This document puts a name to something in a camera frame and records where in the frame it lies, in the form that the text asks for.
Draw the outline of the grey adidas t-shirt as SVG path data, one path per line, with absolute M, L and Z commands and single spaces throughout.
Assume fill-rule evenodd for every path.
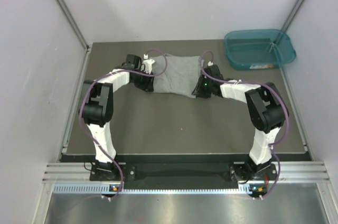
M 177 57 L 167 54 L 166 57 L 158 56 L 153 59 L 155 63 L 152 72 L 157 75 L 153 81 L 155 93 L 195 98 L 192 92 L 200 76 L 198 56 Z

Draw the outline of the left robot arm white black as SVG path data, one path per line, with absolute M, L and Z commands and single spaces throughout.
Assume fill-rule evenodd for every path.
M 95 146 L 95 162 L 92 164 L 90 180 L 116 181 L 122 171 L 116 161 L 110 121 L 114 113 L 114 92 L 133 83 L 135 87 L 153 91 L 153 65 L 155 60 L 144 55 L 127 55 L 126 61 L 97 80 L 83 82 L 79 100 L 79 123 L 86 125 Z

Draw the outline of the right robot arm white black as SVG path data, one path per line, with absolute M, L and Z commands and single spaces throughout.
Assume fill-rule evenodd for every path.
M 275 85 L 268 83 L 262 86 L 234 79 L 220 83 L 201 76 L 192 95 L 205 99 L 215 95 L 247 105 L 255 127 L 253 145 L 245 163 L 233 170 L 233 178 L 239 183 L 261 178 L 271 165 L 273 145 L 288 117 L 288 110 L 282 107 Z

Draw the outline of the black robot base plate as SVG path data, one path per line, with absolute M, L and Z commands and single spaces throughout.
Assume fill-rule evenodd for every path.
M 196 190 L 235 189 L 239 183 L 233 170 L 242 166 L 248 154 L 119 154 L 125 189 Z M 272 183 L 277 169 L 271 163 L 247 183 Z

